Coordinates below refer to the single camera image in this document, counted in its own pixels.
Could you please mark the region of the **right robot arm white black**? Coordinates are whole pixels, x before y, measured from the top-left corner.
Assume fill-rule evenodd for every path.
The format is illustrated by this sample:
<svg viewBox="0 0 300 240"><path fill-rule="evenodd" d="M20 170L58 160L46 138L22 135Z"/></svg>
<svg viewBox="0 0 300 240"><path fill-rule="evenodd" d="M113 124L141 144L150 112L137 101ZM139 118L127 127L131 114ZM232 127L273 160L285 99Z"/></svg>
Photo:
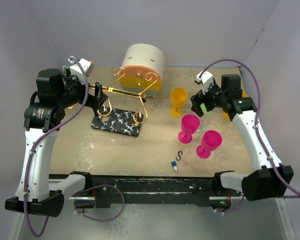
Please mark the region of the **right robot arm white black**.
<svg viewBox="0 0 300 240"><path fill-rule="evenodd" d="M238 74L224 74L221 85L217 85L213 75L201 71L195 78L201 90L190 100L191 110L199 117L204 115L201 106L207 112L222 108L238 129L252 163L253 172L249 175L234 171L217 172L212 190L218 196L225 195L230 189L243 193L249 201L282 197L294 175L289 165L274 153L257 117L257 107L250 97L243 96L241 77Z"/></svg>

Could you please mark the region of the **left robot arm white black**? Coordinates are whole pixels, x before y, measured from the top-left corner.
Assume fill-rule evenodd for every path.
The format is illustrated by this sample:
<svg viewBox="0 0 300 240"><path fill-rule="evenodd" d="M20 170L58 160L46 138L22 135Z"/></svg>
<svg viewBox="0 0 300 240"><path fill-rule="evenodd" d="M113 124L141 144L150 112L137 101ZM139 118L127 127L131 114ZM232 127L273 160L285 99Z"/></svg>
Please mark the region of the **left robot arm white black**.
<svg viewBox="0 0 300 240"><path fill-rule="evenodd" d="M48 132L58 128L66 108L83 104L86 87L78 67L68 67L65 72L44 69L38 73L36 85L37 91L24 112L26 146L20 183L4 207L30 215L57 217L65 200L76 193L88 196L93 191L91 174L82 171L73 171L53 188L49 187L52 151L59 131Z"/></svg>

